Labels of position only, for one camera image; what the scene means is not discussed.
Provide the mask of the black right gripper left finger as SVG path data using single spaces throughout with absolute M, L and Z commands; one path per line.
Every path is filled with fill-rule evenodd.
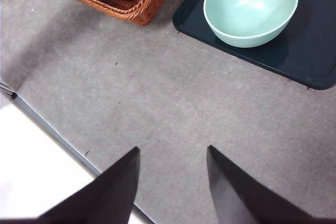
M 137 194 L 140 149 L 134 147 L 91 183 L 35 218 L 1 223 L 128 223 Z

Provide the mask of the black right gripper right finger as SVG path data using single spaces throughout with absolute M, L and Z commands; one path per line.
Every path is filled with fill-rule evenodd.
M 214 146 L 206 154 L 209 188 L 219 223 L 335 223 L 313 217 L 259 183 Z

